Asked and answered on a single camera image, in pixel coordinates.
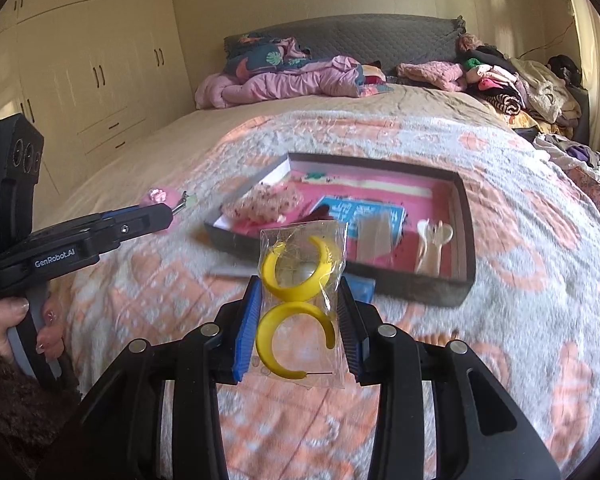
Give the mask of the left hand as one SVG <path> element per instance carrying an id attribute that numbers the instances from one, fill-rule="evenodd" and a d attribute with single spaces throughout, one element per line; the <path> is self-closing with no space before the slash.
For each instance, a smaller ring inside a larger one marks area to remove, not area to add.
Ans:
<path id="1" fill-rule="evenodd" d="M 0 355 L 9 364 L 15 362 L 7 331 L 17 326 L 29 311 L 29 301 L 24 298 L 5 298 L 0 300 Z M 38 332 L 36 352 L 44 354 L 46 359 L 58 359 L 65 350 L 64 308 L 56 296 L 49 296 L 43 306 L 42 315 L 45 326 Z"/>

